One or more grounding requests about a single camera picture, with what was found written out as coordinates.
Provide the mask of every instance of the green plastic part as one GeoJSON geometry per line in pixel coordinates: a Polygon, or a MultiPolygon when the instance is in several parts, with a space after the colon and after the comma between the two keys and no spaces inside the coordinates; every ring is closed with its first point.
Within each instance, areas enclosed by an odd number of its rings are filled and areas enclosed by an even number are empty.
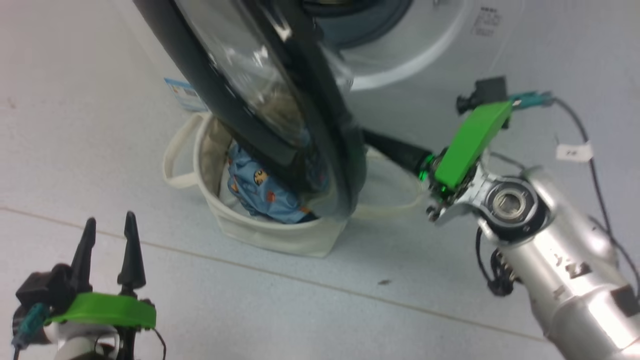
{"type": "Polygon", "coordinates": [[[156,309],[138,299],[122,295],[81,293],[66,313],[48,319],[122,327],[156,328],[156,309]]]}
{"type": "Polygon", "coordinates": [[[480,105],[467,117],[444,154],[436,180],[455,189],[511,116],[511,102],[480,105]]]}

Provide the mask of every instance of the teal connector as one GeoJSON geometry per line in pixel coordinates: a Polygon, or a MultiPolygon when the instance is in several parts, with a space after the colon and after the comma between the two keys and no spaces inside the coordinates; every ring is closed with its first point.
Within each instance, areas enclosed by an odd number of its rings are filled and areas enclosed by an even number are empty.
{"type": "Polygon", "coordinates": [[[509,101],[513,104],[513,110],[522,110],[534,106],[550,106],[554,97],[551,92],[523,92],[509,96],[509,101]]]}

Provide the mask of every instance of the white floor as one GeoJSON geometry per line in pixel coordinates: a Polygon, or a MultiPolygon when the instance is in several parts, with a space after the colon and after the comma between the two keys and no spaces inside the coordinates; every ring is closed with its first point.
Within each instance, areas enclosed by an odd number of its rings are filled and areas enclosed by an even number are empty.
{"type": "MultiPolygon", "coordinates": [[[[4,1],[0,45],[0,357],[11,352],[14,291],[70,261],[88,217],[100,232],[94,289],[118,290],[133,210],[141,294],[156,304],[169,359],[560,358],[524,289],[506,299],[486,290],[470,222],[436,229],[422,209],[352,222],[325,259],[222,235],[197,190],[162,181],[164,148],[188,114],[109,1],[4,1]]],[[[159,359],[155,336],[142,334],[137,353],[159,359]]]]}

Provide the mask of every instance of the white tag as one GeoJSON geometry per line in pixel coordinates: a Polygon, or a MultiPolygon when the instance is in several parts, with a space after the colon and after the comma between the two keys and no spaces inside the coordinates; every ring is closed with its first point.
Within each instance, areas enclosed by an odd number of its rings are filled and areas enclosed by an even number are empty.
{"type": "Polygon", "coordinates": [[[593,149],[590,143],[582,145],[559,144],[556,149],[556,159],[586,163],[593,157],[593,149]]]}

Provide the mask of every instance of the basket handle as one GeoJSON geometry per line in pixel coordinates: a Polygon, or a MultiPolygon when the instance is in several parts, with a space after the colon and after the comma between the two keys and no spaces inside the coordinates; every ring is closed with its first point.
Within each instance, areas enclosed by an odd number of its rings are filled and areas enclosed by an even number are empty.
{"type": "Polygon", "coordinates": [[[191,118],[178,130],[173,136],[169,145],[166,147],[163,156],[163,178],[171,187],[176,189],[184,189],[198,184],[198,177],[195,171],[188,174],[173,176],[173,165],[178,157],[187,139],[193,134],[195,129],[204,121],[211,117],[211,113],[195,113],[191,118]]]}

